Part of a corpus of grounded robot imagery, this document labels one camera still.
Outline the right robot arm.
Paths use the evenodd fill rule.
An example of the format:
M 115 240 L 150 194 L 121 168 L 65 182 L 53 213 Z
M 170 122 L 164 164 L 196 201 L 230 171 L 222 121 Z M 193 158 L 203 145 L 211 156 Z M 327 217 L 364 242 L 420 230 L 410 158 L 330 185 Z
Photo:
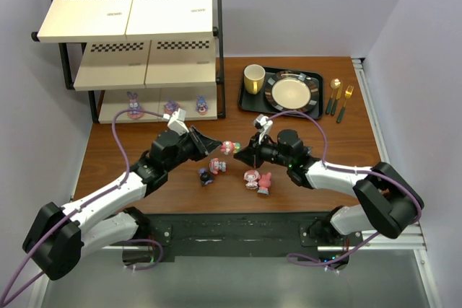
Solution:
M 424 201 L 386 162 L 373 167 L 330 164 L 312 156 L 298 133 L 286 129 L 277 139 L 257 133 L 234 158 L 249 167 L 268 162 L 285 167 L 291 181 L 300 187 L 326 189 L 353 195 L 359 203 L 331 212 L 328 227 L 337 234 L 374 229 L 395 239 L 422 215 Z

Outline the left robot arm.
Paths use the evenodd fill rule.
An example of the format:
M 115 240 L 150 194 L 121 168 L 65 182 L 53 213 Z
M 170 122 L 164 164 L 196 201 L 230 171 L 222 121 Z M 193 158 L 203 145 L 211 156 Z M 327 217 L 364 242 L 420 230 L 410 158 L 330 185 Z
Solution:
M 167 182 L 169 172 L 182 163 L 200 161 L 221 145 L 221 141 L 205 136 L 195 127 L 182 135 L 163 131 L 150 149 L 112 183 L 64 206 L 44 205 L 22 249 L 52 281 L 63 278 L 94 245 L 90 232 L 105 228 L 109 215 L 116 212 L 120 222 L 130 225 L 135 234 L 139 222 L 121 209 L 159 189 Z

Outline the pink bunny blue skirt toy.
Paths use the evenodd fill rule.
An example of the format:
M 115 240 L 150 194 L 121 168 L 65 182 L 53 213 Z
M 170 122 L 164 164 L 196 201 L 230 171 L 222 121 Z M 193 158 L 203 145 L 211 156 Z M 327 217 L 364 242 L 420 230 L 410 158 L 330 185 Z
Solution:
M 269 195 L 269 188 L 271 187 L 271 173 L 263 174 L 258 181 L 257 193 L 260 195 Z

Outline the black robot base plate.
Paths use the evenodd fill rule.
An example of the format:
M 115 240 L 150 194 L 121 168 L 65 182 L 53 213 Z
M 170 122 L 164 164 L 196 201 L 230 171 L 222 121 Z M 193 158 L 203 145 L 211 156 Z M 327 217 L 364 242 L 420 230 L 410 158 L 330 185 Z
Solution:
M 157 256 L 164 262 L 178 257 L 283 258 L 298 252 L 330 260 L 362 241 L 360 232 L 339 236 L 328 230 L 326 212 L 244 214 L 148 214 L 150 224 L 137 232 L 159 242 L 150 247 L 121 243 L 125 265 L 146 265 Z

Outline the pink bunny green hat toy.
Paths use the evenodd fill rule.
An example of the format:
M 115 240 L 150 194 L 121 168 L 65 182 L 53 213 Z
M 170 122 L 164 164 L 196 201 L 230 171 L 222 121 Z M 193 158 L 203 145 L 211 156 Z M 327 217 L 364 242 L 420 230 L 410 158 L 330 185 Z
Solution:
M 236 154 L 240 150 L 240 143 L 232 141 L 223 141 L 220 146 L 220 151 L 224 155 Z

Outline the pink bunny white bonnet toy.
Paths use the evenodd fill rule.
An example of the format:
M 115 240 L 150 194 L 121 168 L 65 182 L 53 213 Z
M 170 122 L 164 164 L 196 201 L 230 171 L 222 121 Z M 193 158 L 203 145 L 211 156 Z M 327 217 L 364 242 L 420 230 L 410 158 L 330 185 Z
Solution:
M 258 181 L 260 180 L 260 177 L 261 176 L 257 170 L 246 171 L 243 175 L 245 187 L 249 190 L 258 189 Z

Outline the pink bunny frilly dress toy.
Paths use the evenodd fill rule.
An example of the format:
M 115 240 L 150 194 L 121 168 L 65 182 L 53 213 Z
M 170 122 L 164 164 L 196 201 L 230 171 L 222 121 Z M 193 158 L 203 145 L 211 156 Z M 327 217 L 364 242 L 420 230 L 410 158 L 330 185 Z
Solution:
M 209 162 L 209 171 L 213 175 L 218 175 L 220 172 L 227 171 L 227 163 L 225 161 L 221 161 L 218 158 L 213 158 Z

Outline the purple bunny with pink bow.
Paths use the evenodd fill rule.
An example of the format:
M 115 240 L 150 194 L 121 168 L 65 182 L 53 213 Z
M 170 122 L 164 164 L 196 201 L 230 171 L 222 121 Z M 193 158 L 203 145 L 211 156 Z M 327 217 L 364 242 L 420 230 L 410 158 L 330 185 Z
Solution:
M 144 109 L 138 101 L 136 92 L 127 91 L 128 109 L 127 116 L 132 120 L 138 120 L 144 116 Z

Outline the purple bunny holding cake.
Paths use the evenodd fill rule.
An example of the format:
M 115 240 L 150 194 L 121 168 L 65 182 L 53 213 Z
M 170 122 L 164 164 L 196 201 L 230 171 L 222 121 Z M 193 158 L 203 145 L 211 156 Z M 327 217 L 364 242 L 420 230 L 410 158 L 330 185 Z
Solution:
M 198 95 L 196 98 L 196 112 L 199 115 L 206 115 L 208 112 L 208 104 L 204 95 Z

